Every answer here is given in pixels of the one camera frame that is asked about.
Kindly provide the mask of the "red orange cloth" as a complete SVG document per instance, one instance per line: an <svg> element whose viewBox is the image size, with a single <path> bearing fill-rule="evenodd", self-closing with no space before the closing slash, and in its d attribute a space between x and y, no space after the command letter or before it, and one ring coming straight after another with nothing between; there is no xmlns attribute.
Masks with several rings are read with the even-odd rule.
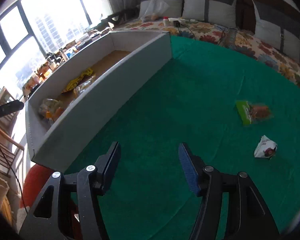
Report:
<svg viewBox="0 0 300 240"><path fill-rule="evenodd" d="M31 207L38 194L53 174L54 170L35 164L30 168L23 185L23 199L20 200L19 208Z"/></svg>

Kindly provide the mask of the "grey pillow centre left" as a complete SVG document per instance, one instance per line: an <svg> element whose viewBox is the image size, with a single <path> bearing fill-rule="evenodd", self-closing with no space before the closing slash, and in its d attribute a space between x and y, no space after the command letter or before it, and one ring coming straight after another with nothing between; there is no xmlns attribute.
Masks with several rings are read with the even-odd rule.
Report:
<svg viewBox="0 0 300 240"><path fill-rule="evenodd" d="M182 18L235 28L237 0L184 0Z"/></svg>

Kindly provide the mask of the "white power strip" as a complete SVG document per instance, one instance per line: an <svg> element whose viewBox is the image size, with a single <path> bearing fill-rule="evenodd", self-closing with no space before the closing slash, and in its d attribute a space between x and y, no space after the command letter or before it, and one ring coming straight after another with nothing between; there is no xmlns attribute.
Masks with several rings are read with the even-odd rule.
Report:
<svg viewBox="0 0 300 240"><path fill-rule="evenodd" d="M193 19L188 20L184 18L169 18L168 20L172 23L178 21L180 24L197 23L197 20L193 20Z"/></svg>

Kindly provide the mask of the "green clear sausage packet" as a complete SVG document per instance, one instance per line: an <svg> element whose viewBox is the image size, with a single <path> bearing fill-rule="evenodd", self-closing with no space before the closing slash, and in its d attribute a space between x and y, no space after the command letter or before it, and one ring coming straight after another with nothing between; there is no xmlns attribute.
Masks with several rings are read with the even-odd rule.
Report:
<svg viewBox="0 0 300 240"><path fill-rule="evenodd" d="M236 101L235 105L243 125L251 125L273 116L266 105L251 104L249 101Z"/></svg>

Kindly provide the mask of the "small white red-cap bottle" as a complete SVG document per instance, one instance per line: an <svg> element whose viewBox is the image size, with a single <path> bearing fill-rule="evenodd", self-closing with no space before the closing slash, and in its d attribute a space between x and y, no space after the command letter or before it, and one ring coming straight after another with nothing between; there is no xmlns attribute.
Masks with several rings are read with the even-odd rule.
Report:
<svg viewBox="0 0 300 240"><path fill-rule="evenodd" d="M163 24L165 27L169 27L170 26L170 21L168 17L163 17Z"/></svg>

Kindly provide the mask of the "white red triangular snack bag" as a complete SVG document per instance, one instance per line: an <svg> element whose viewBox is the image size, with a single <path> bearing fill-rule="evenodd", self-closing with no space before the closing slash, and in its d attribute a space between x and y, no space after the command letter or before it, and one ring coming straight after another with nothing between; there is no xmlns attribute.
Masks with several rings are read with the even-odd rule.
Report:
<svg viewBox="0 0 300 240"><path fill-rule="evenodd" d="M276 150L277 143L270 140L267 136L263 135L254 151L254 157L271 159L275 155Z"/></svg>

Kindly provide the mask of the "white cardboard box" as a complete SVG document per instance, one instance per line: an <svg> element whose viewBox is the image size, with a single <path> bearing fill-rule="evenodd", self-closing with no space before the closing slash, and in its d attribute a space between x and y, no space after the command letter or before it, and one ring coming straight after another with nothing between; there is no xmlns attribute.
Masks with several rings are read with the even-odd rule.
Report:
<svg viewBox="0 0 300 240"><path fill-rule="evenodd" d="M26 137L34 163L64 172L115 113L172 57L168 31L113 31L60 66L25 103ZM39 115L81 72L106 60L105 71L50 125Z"/></svg>

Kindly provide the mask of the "green tablecloth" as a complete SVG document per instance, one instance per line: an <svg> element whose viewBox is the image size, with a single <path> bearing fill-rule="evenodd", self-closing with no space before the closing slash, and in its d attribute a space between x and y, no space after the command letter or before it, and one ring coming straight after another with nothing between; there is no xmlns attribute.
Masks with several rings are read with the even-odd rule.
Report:
<svg viewBox="0 0 300 240"><path fill-rule="evenodd" d="M300 210L300 88L238 52L183 37L166 63L102 128L68 168L80 171L121 145L110 190L100 198L110 239L188 239L200 199L178 158L181 142L219 171L245 171L283 231ZM236 101L272 117L243 125ZM255 158L265 135L271 159Z"/></svg>

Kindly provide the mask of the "grey pillow centre right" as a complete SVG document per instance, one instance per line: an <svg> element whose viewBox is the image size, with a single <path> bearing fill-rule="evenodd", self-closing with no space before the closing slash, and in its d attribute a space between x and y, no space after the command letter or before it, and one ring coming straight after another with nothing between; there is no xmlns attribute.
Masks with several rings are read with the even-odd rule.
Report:
<svg viewBox="0 0 300 240"><path fill-rule="evenodd" d="M300 62L300 23L284 13L253 0L255 37Z"/></svg>

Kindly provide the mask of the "gold bag of brown pastries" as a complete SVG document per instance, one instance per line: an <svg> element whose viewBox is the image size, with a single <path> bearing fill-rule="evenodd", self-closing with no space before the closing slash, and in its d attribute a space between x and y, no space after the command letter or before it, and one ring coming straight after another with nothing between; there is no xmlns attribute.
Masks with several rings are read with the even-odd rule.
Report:
<svg viewBox="0 0 300 240"><path fill-rule="evenodd" d="M44 117L50 125L53 125L63 112L63 103L55 99L44 99L38 108L38 113Z"/></svg>

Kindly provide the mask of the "yellow red snack packet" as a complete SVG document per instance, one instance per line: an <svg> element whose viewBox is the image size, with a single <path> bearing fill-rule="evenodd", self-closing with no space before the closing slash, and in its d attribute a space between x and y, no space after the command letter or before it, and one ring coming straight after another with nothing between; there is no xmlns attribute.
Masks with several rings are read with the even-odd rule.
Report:
<svg viewBox="0 0 300 240"><path fill-rule="evenodd" d="M89 77L94 73L94 71L91 68L87 68L86 70L84 70L83 72L81 72L81 74L74 78L73 80L69 81L68 84L66 85L66 87L62 90L62 93L66 93L69 92L71 90L73 90L74 88L76 88L78 86L78 84L85 78L85 77Z"/></svg>

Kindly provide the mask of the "floral bed sheet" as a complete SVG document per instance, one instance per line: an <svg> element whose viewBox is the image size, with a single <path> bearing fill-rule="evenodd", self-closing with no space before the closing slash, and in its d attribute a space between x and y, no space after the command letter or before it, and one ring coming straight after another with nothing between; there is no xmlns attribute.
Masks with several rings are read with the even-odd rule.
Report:
<svg viewBox="0 0 300 240"><path fill-rule="evenodd" d="M245 30L204 22L184 23L176 27L173 23L166 24L164 20L142 22L138 19L114 29L168 31L173 36L209 42L266 64L300 88L300 64Z"/></svg>

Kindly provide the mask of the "peanut snack bag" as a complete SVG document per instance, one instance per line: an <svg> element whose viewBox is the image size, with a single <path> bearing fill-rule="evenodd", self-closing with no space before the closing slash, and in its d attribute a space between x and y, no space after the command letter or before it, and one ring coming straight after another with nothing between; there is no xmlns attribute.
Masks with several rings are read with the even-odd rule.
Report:
<svg viewBox="0 0 300 240"><path fill-rule="evenodd" d="M83 92L85 92L96 80L96 75L92 75L89 79L78 85L74 89L74 96L78 98Z"/></svg>

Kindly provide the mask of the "dark wooden side table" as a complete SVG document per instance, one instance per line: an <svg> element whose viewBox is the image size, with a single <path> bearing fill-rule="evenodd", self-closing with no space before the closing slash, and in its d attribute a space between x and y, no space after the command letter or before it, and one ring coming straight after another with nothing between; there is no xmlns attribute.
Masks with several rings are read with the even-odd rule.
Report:
<svg viewBox="0 0 300 240"><path fill-rule="evenodd" d="M56 53L47 53L45 62L34 70L33 74L27 79L22 87L24 101L26 101L53 72L66 63L66 61L71 59L87 45L91 44L91 42L97 40L111 30L113 30L113 27L106 27L102 31L90 29L79 38L66 44Z"/></svg>

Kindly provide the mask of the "white plastic bag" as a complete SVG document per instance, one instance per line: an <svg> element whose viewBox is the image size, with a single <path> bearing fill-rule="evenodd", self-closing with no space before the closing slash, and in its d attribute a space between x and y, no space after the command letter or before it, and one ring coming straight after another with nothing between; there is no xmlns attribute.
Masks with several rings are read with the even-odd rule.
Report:
<svg viewBox="0 0 300 240"><path fill-rule="evenodd" d="M165 14L169 7L170 6L163 0L150 0L145 12L140 16L140 19L142 22L156 21Z"/></svg>

